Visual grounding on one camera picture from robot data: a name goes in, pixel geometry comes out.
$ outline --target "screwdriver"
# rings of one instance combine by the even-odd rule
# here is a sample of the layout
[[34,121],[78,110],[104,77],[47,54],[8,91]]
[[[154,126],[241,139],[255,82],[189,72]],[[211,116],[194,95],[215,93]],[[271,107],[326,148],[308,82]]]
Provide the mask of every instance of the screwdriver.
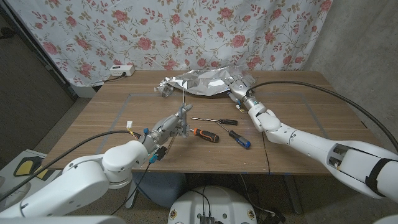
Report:
[[195,129],[189,129],[191,132],[193,132],[194,135],[199,136],[203,138],[204,140],[210,141],[210,142],[215,142],[217,143],[218,140],[220,139],[218,135],[215,133],[211,133],[209,131],[204,131],[198,128]]
[[238,125],[238,121],[230,120],[230,119],[219,119],[219,120],[205,119],[205,118],[191,118],[191,119],[197,119],[197,120],[200,120],[200,121],[217,121],[220,124]]
[[248,149],[249,147],[250,147],[250,142],[247,140],[247,139],[245,139],[244,137],[242,137],[242,136],[240,136],[240,135],[238,135],[238,134],[236,134],[234,131],[230,131],[230,130],[228,130],[228,129],[226,129],[223,125],[221,125],[219,122],[217,122],[216,121],[216,123],[218,124],[218,125],[220,125],[222,128],[224,128],[227,132],[228,132],[228,134],[229,134],[229,136],[231,136],[232,138],[234,138],[235,139],[235,141],[237,141],[240,145],[242,145],[245,149]]

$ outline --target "blue screwdriver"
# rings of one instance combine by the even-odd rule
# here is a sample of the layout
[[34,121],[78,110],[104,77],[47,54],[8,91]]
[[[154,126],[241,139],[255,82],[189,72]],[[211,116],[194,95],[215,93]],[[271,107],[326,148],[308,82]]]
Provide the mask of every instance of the blue screwdriver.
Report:
[[225,131],[228,132],[228,135],[231,136],[232,138],[235,139],[236,142],[238,142],[240,145],[242,145],[245,149],[248,149],[250,147],[250,142],[245,139],[244,137],[236,134],[236,132],[234,131],[230,131],[228,129],[226,129],[224,126],[222,126],[219,122],[215,121],[218,125],[220,125],[222,128],[225,129]]

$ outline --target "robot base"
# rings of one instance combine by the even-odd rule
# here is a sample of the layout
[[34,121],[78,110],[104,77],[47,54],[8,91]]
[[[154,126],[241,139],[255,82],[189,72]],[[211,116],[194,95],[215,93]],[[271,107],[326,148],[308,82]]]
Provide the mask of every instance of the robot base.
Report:
[[[195,189],[203,193],[203,187]],[[220,186],[206,186],[204,195],[210,203],[211,217],[214,221],[234,224],[256,224],[256,215],[251,204],[240,194]],[[209,216],[209,206],[204,198],[205,216]],[[201,194],[189,191],[174,202],[170,209],[168,224],[206,223],[203,222],[203,198]]]

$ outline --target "white curtain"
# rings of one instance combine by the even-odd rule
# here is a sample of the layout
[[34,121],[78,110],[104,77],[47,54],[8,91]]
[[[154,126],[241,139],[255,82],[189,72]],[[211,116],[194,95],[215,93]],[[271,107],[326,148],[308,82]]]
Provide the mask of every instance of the white curtain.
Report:
[[137,70],[300,70],[331,0],[8,0],[66,79]]

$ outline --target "crumpled foil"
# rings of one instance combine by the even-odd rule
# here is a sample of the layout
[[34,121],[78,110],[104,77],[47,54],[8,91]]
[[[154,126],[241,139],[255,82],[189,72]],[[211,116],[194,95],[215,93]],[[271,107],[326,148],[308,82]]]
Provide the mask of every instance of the crumpled foil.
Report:
[[201,96],[212,96],[228,91],[228,86],[222,78],[229,79],[232,75],[246,79],[250,84],[256,80],[239,67],[224,67],[214,70],[191,70],[176,77],[165,77],[155,91],[159,91],[163,97],[170,96],[174,88]]

